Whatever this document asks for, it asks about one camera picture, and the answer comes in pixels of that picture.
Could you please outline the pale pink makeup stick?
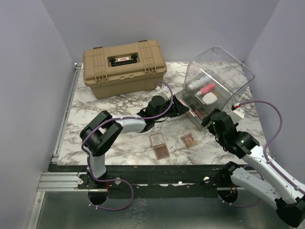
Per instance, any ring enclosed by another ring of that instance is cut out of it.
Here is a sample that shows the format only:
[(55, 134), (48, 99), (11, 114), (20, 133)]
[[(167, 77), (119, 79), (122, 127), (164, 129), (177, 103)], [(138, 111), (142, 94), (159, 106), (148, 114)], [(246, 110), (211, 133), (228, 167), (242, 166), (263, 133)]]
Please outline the pale pink makeup stick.
[(189, 109), (188, 113), (189, 113), (192, 117), (196, 117), (196, 114), (191, 110), (191, 108), (190, 108), (183, 100), (180, 99), (180, 103), (181, 103), (182, 105), (186, 106), (186, 107)]

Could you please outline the red lip gloss tube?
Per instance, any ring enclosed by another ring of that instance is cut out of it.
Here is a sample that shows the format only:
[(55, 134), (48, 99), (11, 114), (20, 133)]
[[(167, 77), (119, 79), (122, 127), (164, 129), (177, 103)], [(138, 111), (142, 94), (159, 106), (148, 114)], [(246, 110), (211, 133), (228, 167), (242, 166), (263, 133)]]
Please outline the red lip gloss tube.
[(192, 105), (192, 104), (191, 104), (191, 108), (192, 108), (193, 111), (197, 114), (197, 116), (198, 116), (201, 120), (203, 120), (203, 115), (199, 112), (199, 110), (198, 110), (194, 105)]

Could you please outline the white egg-shaped sponge case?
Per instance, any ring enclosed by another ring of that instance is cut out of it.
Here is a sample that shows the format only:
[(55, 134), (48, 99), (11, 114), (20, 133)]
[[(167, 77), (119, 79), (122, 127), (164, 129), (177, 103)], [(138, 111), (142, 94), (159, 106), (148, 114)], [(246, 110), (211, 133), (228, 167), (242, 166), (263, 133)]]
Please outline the white egg-shaped sponge case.
[(218, 98), (214, 93), (209, 92), (203, 96), (202, 100), (204, 104), (211, 105), (215, 103), (218, 100)]

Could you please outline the white spray bottle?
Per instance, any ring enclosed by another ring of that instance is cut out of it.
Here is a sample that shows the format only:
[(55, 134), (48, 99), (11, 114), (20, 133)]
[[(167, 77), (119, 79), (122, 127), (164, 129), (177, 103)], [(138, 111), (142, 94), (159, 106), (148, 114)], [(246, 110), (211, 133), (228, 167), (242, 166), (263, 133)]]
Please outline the white spray bottle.
[(209, 83), (211, 81), (211, 78), (208, 76), (202, 76), (200, 79), (197, 79), (189, 84), (189, 88), (192, 90), (195, 90), (201, 86), (203, 86), (205, 83)]

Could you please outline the clear acrylic makeup organizer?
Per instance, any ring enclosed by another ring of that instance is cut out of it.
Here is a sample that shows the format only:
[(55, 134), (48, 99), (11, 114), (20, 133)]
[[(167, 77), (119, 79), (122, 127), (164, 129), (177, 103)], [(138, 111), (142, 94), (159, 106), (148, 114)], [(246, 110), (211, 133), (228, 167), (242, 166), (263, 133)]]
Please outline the clear acrylic makeup organizer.
[[(211, 81), (195, 90), (190, 89), (189, 84), (202, 76), (210, 77)], [(254, 78), (255, 74), (248, 66), (224, 48), (215, 46), (189, 62), (179, 97), (190, 108), (191, 104), (194, 105), (203, 118), (212, 113), (214, 109), (229, 112), (231, 106), (238, 102)], [(215, 88), (211, 92), (217, 96), (218, 100), (211, 105), (206, 105), (202, 100), (204, 94), (197, 96), (196, 93), (210, 83), (215, 84)], [(202, 120), (197, 114), (196, 117), (188, 115), (188, 118), (199, 130), (203, 130)]]

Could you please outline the tan plastic toolbox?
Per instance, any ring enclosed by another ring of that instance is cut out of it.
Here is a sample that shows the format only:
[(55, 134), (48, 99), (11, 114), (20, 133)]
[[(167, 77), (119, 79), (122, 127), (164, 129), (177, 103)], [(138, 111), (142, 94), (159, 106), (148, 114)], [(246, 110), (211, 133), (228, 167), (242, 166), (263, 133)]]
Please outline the tan plastic toolbox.
[(156, 40), (85, 50), (82, 60), (84, 84), (97, 99), (152, 90), (167, 72)]

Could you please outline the pink tube with white cap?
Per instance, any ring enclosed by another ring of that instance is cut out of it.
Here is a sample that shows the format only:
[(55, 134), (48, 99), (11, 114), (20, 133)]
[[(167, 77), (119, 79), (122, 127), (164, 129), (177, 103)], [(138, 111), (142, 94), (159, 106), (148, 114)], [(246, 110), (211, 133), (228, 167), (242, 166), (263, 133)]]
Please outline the pink tube with white cap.
[(207, 86), (201, 88), (201, 89), (196, 93), (196, 95), (197, 95), (197, 96), (200, 96), (200, 95), (203, 95), (203, 94), (207, 94), (207, 93), (211, 92), (214, 88), (215, 88), (215, 84), (210, 83), (210, 84), (208, 84)]

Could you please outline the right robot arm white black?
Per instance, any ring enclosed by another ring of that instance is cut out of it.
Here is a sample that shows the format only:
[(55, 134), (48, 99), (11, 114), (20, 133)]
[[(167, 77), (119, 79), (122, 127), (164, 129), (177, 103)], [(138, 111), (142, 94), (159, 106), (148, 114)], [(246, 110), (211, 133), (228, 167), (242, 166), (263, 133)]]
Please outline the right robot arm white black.
[(305, 185), (268, 158), (251, 134), (237, 131), (236, 127), (244, 116), (240, 108), (229, 113), (214, 109), (201, 125), (208, 128), (224, 151), (242, 159), (263, 178), (253, 176), (230, 162), (226, 165), (227, 170), (219, 174), (219, 181), (225, 187), (235, 184), (247, 189), (275, 209), (283, 222), (297, 228), (305, 219)]

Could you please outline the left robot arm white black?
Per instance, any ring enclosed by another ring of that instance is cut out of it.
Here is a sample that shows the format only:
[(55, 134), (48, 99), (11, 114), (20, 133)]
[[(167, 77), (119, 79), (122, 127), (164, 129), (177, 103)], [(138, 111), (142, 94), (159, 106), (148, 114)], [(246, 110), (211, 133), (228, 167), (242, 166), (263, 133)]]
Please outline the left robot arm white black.
[(105, 184), (105, 154), (120, 134), (145, 133), (163, 118), (178, 117), (189, 110), (176, 96), (164, 99), (156, 95), (133, 116), (114, 117), (108, 111), (100, 112), (80, 133), (81, 148), (87, 154), (89, 183), (94, 188)]

